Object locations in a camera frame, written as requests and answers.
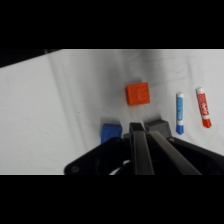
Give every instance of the orange block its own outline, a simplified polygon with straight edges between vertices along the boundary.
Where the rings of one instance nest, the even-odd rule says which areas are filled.
[[[150,103],[148,83],[129,85],[126,87],[126,94],[129,106]]]

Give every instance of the black background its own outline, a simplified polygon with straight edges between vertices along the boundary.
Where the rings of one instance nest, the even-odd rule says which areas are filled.
[[[47,49],[50,52],[59,49]],[[0,49],[0,68],[45,54],[45,49]]]

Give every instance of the blue glue stick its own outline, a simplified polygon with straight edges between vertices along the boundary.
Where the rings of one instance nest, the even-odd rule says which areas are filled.
[[[184,94],[177,94],[177,133],[184,133]]]

